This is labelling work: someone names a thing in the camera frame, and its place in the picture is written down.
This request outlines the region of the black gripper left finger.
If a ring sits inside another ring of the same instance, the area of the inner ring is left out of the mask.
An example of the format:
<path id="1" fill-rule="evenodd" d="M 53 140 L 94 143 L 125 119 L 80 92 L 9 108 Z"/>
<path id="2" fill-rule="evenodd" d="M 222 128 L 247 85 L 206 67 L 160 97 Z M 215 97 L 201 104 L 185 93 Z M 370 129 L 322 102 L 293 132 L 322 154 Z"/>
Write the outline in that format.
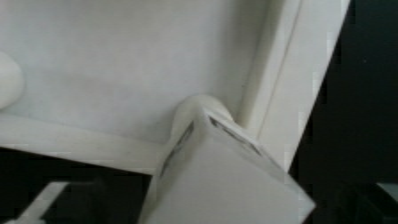
<path id="1" fill-rule="evenodd" d="M 139 224 L 142 195 L 103 181 L 52 182 L 5 224 Z"/>

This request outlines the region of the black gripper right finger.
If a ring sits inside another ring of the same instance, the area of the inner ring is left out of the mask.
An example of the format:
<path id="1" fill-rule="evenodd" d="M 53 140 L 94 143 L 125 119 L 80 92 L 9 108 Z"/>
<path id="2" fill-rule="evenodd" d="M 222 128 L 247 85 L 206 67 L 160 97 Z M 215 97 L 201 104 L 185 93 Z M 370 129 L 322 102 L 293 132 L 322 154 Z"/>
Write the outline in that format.
<path id="1" fill-rule="evenodd" d="M 398 183 L 347 185 L 336 193 L 331 213 L 315 210 L 304 224 L 398 224 Z"/>

